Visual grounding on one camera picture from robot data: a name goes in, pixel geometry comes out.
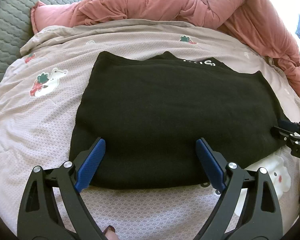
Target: white patterned sheet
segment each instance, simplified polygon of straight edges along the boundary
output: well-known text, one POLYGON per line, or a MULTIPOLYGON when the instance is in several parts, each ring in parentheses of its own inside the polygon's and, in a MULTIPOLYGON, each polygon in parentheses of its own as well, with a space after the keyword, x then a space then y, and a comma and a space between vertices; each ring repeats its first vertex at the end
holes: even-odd
MULTIPOLYGON (((300 99, 283 72, 217 31, 184 22, 146 20, 48 27, 21 49, 24 57, 7 69, 0 83, 0 216, 14 233, 32 168, 55 168, 67 160, 82 93, 104 50, 137 60, 170 51, 194 61, 215 57, 238 72, 260 70, 286 116, 300 121, 300 99), (180 41, 183 36, 189 42, 180 41)), ((283 147, 251 168, 259 165, 269 170, 287 231, 298 214, 300 160, 283 147)), ((66 227, 73 229, 57 190, 55 195, 66 227)), ((154 190, 89 187, 81 196, 101 229, 113 225, 121 240, 193 239, 218 200, 216 190, 200 185, 154 190)), ((237 219, 234 214, 229 228, 237 219)))

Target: blue gripper pad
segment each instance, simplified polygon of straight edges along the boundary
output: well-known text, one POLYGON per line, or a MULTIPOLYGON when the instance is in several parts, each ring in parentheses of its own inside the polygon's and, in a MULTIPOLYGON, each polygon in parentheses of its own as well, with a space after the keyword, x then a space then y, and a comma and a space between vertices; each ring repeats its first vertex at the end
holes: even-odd
POLYGON ((278 120, 278 125, 279 125, 280 128, 285 129, 287 131, 290 131, 292 133, 299 131, 298 124, 294 123, 294 122, 279 119, 278 120))
POLYGON ((106 152, 106 142, 100 139, 77 172, 75 189, 80 193, 87 188, 106 152))
POLYGON ((226 189, 223 171, 213 157, 212 152, 201 139, 196 141, 195 151, 211 185, 220 192, 223 192, 226 189))

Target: pink duvet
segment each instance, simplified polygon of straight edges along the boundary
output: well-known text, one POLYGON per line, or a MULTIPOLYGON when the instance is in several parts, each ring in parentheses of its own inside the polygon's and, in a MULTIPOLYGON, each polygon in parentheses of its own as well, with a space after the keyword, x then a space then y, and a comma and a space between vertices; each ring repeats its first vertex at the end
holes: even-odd
POLYGON ((300 52, 269 0, 82 0, 31 9, 34 33, 50 25, 73 27, 120 19, 186 21, 229 34, 275 59, 300 97, 300 52))

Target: fingernail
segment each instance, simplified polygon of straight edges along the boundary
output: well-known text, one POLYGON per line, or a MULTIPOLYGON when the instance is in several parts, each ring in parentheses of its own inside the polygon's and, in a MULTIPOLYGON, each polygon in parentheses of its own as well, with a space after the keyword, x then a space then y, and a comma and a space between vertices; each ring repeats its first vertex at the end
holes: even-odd
POLYGON ((108 232, 108 230, 115 233, 114 227, 111 226, 111 225, 109 225, 109 226, 107 226, 107 228, 103 231, 103 234, 105 235, 105 234, 108 232))

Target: silver screw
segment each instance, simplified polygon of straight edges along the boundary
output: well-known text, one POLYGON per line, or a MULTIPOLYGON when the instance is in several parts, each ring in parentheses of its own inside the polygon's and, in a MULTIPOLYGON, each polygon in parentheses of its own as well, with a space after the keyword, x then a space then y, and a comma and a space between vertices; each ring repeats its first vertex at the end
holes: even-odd
POLYGON ((237 168, 237 164, 235 164, 235 163, 229 163, 228 166, 229 166, 231 169, 236 169, 236 168, 237 168))
POLYGON ((35 166, 33 172, 39 172, 41 170, 40 166, 35 166))
POLYGON ((63 166, 64 166, 65 168, 70 168, 70 167, 72 166, 72 162, 71 162, 71 161, 67 161, 67 162, 65 162, 65 163, 63 164, 63 166))
POLYGON ((268 171, 267 171, 266 168, 261 167, 261 168, 260 168, 260 172, 263 173, 263 174, 266 174, 268 171))

